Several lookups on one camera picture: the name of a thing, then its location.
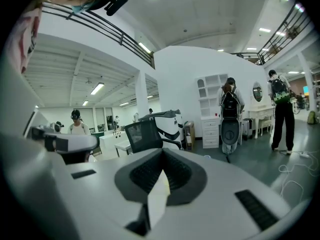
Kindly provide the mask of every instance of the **office chair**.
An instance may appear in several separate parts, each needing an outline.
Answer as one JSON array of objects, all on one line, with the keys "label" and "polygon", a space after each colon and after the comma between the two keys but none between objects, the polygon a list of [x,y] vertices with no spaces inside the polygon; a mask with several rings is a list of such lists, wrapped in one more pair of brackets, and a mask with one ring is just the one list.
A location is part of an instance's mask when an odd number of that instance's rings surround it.
[{"label": "office chair", "polygon": [[161,149],[164,142],[176,144],[179,149],[182,148],[178,141],[161,138],[154,120],[132,123],[125,126],[124,129],[133,153],[138,153],[148,149]]}]

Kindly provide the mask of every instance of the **gray floor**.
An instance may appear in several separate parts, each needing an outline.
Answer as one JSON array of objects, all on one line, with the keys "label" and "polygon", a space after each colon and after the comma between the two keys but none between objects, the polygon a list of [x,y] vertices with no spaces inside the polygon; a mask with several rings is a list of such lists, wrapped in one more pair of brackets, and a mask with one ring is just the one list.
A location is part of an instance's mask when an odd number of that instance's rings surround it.
[{"label": "gray floor", "polygon": [[[294,130],[294,147],[293,151],[309,151],[316,152],[313,155],[320,161],[320,124],[308,125],[305,121],[306,111],[301,111],[299,116],[295,118]],[[280,150],[286,150],[286,130],[283,124],[282,138],[279,145]],[[283,197],[293,208],[301,200],[310,198],[313,193],[314,186],[318,180],[317,177],[312,177],[309,170],[303,166],[295,166],[293,172],[287,177],[287,173],[279,172],[280,165],[286,165],[288,170],[292,170],[293,165],[303,164],[310,166],[312,169],[319,165],[317,161],[310,158],[300,157],[298,153],[292,153],[290,156],[283,155],[279,152],[271,150],[272,137],[267,131],[263,132],[263,136],[258,136],[258,139],[242,140],[242,145],[238,145],[233,154],[229,156],[231,164],[238,166],[270,186],[274,191],[280,194],[282,185],[288,181],[295,181],[302,188],[293,182],[289,182],[283,191]],[[202,140],[196,140],[193,153],[205,156],[209,155],[212,159],[217,159],[226,162],[226,156],[222,153],[222,146],[219,149],[203,149]],[[317,171],[311,171],[313,175],[320,174],[320,166]]]}]

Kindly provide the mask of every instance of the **white cable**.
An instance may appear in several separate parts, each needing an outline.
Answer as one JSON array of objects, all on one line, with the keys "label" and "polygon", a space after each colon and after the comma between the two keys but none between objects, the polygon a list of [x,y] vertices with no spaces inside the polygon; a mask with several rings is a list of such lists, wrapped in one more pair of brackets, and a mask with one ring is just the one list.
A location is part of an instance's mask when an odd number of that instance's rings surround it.
[{"label": "white cable", "polygon": [[[288,185],[288,183],[295,183],[296,185],[298,185],[300,188],[301,188],[301,196],[300,196],[300,199],[299,199],[299,203],[301,202],[302,200],[302,197],[304,195],[304,188],[303,186],[301,186],[298,182],[294,181],[294,180],[289,180],[288,182],[286,182],[287,178],[289,177],[290,173],[292,173],[295,169],[295,166],[302,166],[302,167],[306,167],[308,169],[308,172],[309,174],[312,176],[312,177],[318,177],[320,176],[320,174],[318,175],[314,175],[312,174],[311,172],[315,172],[318,170],[318,167],[319,167],[319,162],[318,162],[318,159],[312,154],[312,153],[317,153],[318,151],[314,151],[314,152],[309,152],[309,151],[294,151],[293,153],[298,153],[299,155],[301,153],[305,153],[309,156],[309,158],[311,159],[311,164],[309,166],[305,165],[305,164],[300,164],[300,163],[296,163],[293,165],[292,169],[289,170],[288,167],[285,165],[285,164],[282,164],[279,166],[278,170],[280,173],[287,173],[286,177],[284,178],[283,182],[282,182],[282,185],[281,185],[281,192],[280,192],[280,196],[283,197],[283,194],[284,194],[284,190],[285,190],[285,187]],[[316,161],[316,168],[312,169],[312,166],[314,165],[314,160]]]}]

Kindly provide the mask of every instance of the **metal railing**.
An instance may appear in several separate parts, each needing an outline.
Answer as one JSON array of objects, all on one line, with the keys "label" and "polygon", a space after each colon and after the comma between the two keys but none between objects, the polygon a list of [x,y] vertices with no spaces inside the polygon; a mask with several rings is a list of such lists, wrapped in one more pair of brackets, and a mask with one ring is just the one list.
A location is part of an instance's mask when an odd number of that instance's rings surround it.
[{"label": "metal railing", "polygon": [[131,36],[100,15],[92,11],[74,14],[70,7],[51,2],[43,3],[42,11],[46,14],[59,16],[68,21],[79,23],[101,33],[102,35],[114,40],[119,45],[127,48],[148,63],[151,67],[155,68],[153,52],[146,52]]},{"label": "metal railing", "polygon": [[230,54],[236,55],[237,57],[250,61],[256,65],[263,64],[260,55],[256,52],[236,52],[236,53],[230,53]]},{"label": "metal railing", "polygon": [[311,19],[297,1],[278,29],[258,52],[262,64],[278,54],[309,25]]}]

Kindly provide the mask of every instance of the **black pants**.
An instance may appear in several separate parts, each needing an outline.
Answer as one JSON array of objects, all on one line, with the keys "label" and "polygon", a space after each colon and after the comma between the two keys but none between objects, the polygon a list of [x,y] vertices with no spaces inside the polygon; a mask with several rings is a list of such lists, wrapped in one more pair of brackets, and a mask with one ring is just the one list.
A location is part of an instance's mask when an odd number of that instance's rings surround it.
[{"label": "black pants", "polygon": [[275,127],[273,135],[273,147],[277,148],[281,141],[282,126],[286,126],[285,143],[288,150],[292,150],[294,147],[294,136],[295,136],[295,116],[292,110],[291,103],[278,104],[275,107]]}]

